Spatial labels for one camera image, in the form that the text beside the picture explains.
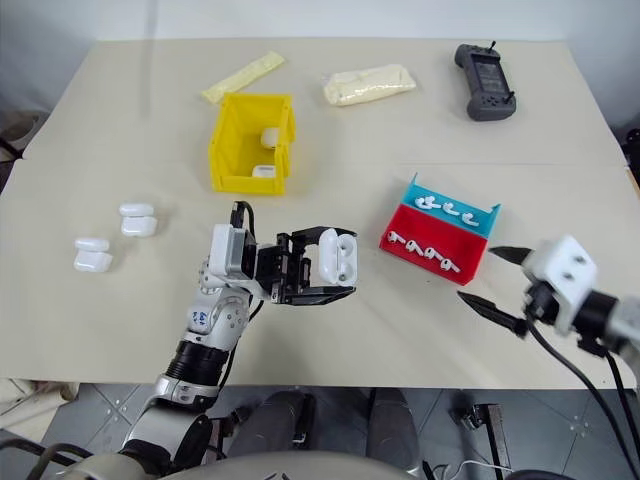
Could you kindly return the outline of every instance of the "table surface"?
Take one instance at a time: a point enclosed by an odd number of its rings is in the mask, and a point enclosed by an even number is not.
[[[313,225],[357,231],[359,280],[331,305],[267,305],[240,340],[230,383],[581,387],[532,339],[475,315],[457,285],[378,249],[418,173],[419,183],[467,203],[502,203],[490,245],[535,247],[571,233],[599,264],[600,289],[624,295],[640,285],[640,201],[567,47],[500,43],[518,110],[475,123],[453,63],[459,43],[96,44],[0,198],[0,375],[152,382],[181,338],[213,224],[246,199],[261,242]],[[199,92],[271,49],[287,63],[246,91],[293,95],[287,194],[215,193],[207,145],[218,107]],[[331,73],[387,63],[406,66],[418,88],[345,108],[324,100]],[[156,236],[119,233],[127,201],[156,206]],[[111,271],[73,270],[79,236],[111,240]],[[487,255],[463,290],[516,313],[525,286],[517,267]],[[575,337],[544,333],[596,385],[612,385],[606,362],[579,351]],[[623,375],[631,379],[626,367]]]

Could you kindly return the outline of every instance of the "yellow plastic bin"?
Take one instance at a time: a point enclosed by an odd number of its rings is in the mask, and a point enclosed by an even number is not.
[[[262,146],[265,128],[278,128],[275,149]],[[290,95],[227,93],[209,144],[213,188],[220,192],[282,195],[295,138]],[[275,177],[253,177],[257,165],[274,165]]]

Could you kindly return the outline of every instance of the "controller screen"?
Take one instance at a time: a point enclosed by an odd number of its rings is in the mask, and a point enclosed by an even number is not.
[[[507,82],[500,68],[500,60],[491,57],[475,57],[473,64],[476,68],[482,90],[487,93],[507,93]]]

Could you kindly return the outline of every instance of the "gray handheld controller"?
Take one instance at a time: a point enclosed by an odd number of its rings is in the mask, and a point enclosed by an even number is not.
[[[516,111],[516,97],[500,65],[500,54],[493,49],[477,45],[460,45],[455,62],[467,75],[471,100],[467,113],[477,122],[503,120]]]

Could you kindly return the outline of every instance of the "white wall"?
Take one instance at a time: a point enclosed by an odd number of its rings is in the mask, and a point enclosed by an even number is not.
[[[640,112],[639,20],[638,0],[0,0],[0,108],[51,109],[96,39],[566,39],[619,128]]]

